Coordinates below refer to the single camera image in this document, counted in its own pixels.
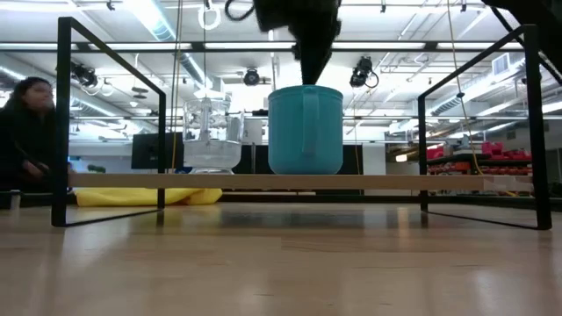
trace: black metal frame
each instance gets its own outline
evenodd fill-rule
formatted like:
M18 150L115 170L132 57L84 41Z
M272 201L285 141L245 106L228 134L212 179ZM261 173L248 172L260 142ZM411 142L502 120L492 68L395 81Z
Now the black metal frame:
M107 54L115 62L136 76L141 82L159 96L158 117L158 173L164 173L165 160L165 133L166 133L166 94L148 78L142 75L134 66L126 62L115 51L111 50L102 40L96 37L86 27L74 18L59 18L57 40L57 75L56 75L56 142L55 164L53 179L53 203L51 210L51 224L55 227L69 227L96 223L110 219L121 219L149 212L158 212L158 223L163 223L163 209L165 201L164 189L158 189L157 209L136 212L127 215L110 216L100 219L90 219L77 222L67 222L67 188L68 188L68 126L70 121L70 57L72 54L72 30L99 48L100 52Z
M552 228L551 219L551 203L548 192L548 181L546 177L546 153L544 148L544 122L543 122L543 100L541 96L541 75L539 68L539 45L538 45L538 27L536 25L521 25L513 32L500 39L498 42L490 46L485 51L478 54L472 60L458 68L456 71L445 77L439 83L436 83L429 90L425 91L418 97L418 119L419 119L419 157L420 157L420 175L428 173L428 157L427 157L427 138L426 138L426 97L436 90L442 88L446 83L455 79L458 75L484 60L487 56L495 53L507 43L518 39L520 35L525 37L525 61L527 70L527 98L529 103L529 124L530 124L530 148L533 157L533 185L535 187L535 210L537 214L537 225L528 226L520 224L506 223L496 220L479 219L469 216L459 216L440 212L431 212L429 210L428 192L426 190L420 193L421 211L427 214L435 214L448 216L458 219L471 219L486 223L499 224L504 226L513 226L520 228L548 230Z

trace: yellow cable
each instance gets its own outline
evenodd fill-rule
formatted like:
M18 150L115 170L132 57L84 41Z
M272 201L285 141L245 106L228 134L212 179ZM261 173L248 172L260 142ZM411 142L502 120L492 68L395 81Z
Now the yellow cable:
M450 17L450 0L447 0L447 17L449 18L450 43L451 43L452 49L453 49L453 62L455 63L455 71L457 71L457 69L458 69L457 51L456 51L456 48L455 48L455 34L453 32L453 21L452 21L452 18ZM469 138L469 141L471 143L472 159L474 160L474 167L478 171L479 175L482 176L482 175L484 175L484 173L480 169L480 166L478 165L478 159L476 158L476 150L474 149L474 142L472 141L471 125L470 125L470 122L468 120L468 115L466 115L465 101L463 100L463 98L460 95L461 93L463 93L463 91L462 91L462 88L460 86L460 78L458 77L458 75L457 75L456 79L457 79L457 86L458 86L460 103L463 107L463 114L465 116L465 126L466 126L466 129L468 130L468 138ZM512 192L507 192L507 194L509 194L512 197L516 196L516 194L514 194Z

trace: mug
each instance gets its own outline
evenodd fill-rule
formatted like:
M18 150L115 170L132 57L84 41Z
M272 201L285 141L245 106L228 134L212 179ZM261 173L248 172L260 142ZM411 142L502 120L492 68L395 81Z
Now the mug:
M343 162L343 95L302 85L268 97L269 163L278 175L333 175Z

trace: wooden floor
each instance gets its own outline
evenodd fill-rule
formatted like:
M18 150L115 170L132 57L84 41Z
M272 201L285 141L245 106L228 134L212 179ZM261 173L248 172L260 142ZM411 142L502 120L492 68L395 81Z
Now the wooden floor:
M168 209L164 227L149 214L66 230L49 226L48 209L0 211L0 314L561 314L562 214L535 232L439 216L425 226L418 210L222 204Z

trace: computer monitor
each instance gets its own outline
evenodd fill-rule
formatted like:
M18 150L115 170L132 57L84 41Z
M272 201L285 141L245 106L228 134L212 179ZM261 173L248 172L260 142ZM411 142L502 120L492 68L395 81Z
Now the computer monitor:
M176 161L174 155L174 134L176 135ZM184 139L181 133L166 133L166 168L184 167ZM133 136L133 157L131 169L158 169L158 134L137 134Z

